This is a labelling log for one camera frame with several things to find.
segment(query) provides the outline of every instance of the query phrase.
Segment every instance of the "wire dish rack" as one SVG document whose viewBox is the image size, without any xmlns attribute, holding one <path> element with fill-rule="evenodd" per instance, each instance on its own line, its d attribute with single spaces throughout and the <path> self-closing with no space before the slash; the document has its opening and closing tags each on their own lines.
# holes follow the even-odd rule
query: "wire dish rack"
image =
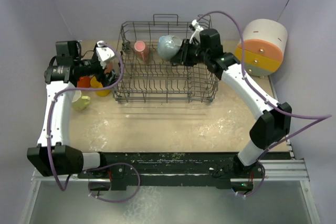
<svg viewBox="0 0 336 224">
<path fill-rule="evenodd" d="M 181 39 L 191 35 L 191 22 L 181 22 L 177 14 L 154 14 L 148 22 L 125 22 L 121 25 L 118 50 L 124 62 L 124 76 L 113 91 L 118 102 L 212 102 L 218 90 L 218 79 L 206 66 L 172 66 L 157 53 L 161 36 L 172 34 Z M 200 24 L 212 28 L 211 17 Z M 134 43 L 143 41 L 150 47 L 145 63 L 134 52 Z"/>
</svg>

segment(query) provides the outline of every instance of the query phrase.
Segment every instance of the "black metal base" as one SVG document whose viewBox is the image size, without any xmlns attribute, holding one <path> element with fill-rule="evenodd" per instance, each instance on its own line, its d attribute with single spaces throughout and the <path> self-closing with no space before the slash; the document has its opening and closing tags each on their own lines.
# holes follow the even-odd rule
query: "black metal base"
<svg viewBox="0 0 336 224">
<path fill-rule="evenodd" d="M 231 189 L 232 178 L 262 178 L 255 164 L 249 169 L 234 169 L 236 152 L 216 153 L 101 153 L 101 166 L 118 162 L 133 165 L 140 174 L 141 186 L 212 186 Z M 291 159 L 288 152 L 267 153 L 264 159 Z M 138 184 L 137 176 L 127 166 L 114 166 L 111 190 L 126 190 Z M 105 178 L 107 170 L 80 173 L 78 178 Z"/>
</svg>

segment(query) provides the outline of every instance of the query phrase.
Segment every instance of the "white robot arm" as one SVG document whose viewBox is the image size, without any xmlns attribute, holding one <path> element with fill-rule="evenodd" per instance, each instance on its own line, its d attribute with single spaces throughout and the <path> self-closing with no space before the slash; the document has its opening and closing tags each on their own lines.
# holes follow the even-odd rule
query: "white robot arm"
<svg viewBox="0 0 336 224">
<path fill-rule="evenodd" d="M 50 166 L 47 160 L 47 121 L 49 108 L 56 93 L 62 93 L 54 106 L 51 116 L 51 148 L 55 166 L 59 174 L 78 173 L 83 169 L 96 168 L 100 165 L 99 153 L 82 153 L 70 147 L 69 123 L 72 99 L 77 81 L 82 76 L 95 75 L 97 80 L 108 86 L 115 81 L 115 75 L 104 73 L 106 65 L 115 54 L 104 46 L 104 41 L 97 42 L 94 54 L 90 60 L 82 60 L 78 55 L 77 41 L 62 41 L 56 43 L 57 56 L 53 57 L 45 71 L 47 83 L 47 105 L 43 128 L 37 141 L 37 147 L 29 148 L 27 157 L 44 176 L 50 176 Z"/>
<path fill-rule="evenodd" d="M 255 117 L 256 124 L 250 131 L 251 140 L 237 155 L 244 168 L 254 164 L 271 144 L 289 133 L 290 117 L 275 111 L 246 83 L 246 78 L 268 101 L 280 110 L 291 112 L 287 103 L 280 104 L 269 96 L 247 73 L 242 75 L 239 60 L 231 53 L 224 53 L 219 33 L 215 29 L 203 29 L 196 20 L 191 27 L 191 39 L 183 41 L 180 51 L 170 61 L 176 65 L 193 66 L 204 63 L 218 79 L 226 82 L 243 99 Z"/>
</svg>

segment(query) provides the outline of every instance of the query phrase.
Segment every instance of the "gray bowl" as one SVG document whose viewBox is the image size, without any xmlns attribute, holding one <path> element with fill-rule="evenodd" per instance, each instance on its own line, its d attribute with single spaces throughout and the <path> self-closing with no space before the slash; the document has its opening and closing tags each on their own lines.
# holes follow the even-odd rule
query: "gray bowl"
<svg viewBox="0 0 336 224">
<path fill-rule="evenodd" d="M 168 61 L 177 54 L 182 42 L 182 39 L 175 35 L 162 36 L 158 42 L 158 54 Z"/>
</svg>

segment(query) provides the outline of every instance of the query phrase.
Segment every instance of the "gray floor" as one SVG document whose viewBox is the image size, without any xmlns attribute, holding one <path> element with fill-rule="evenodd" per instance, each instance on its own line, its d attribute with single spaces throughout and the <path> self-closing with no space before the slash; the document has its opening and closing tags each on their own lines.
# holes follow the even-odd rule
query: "gray floor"
<svg viewBox="0 0 336 224">
<path fill-rule="evenodd" d="M 127 191 L 105 194 L 116 199 Z M 259 192 L 245 200 L 231 190 L 210 187 L 141 187 L 122 204 L 88 197 L 84 182 L 69 183 L 60 192 L 55 183 L 42 182 L 30 223 L 310 223 L 299 182 L 265 182 Z"/>
</svg>

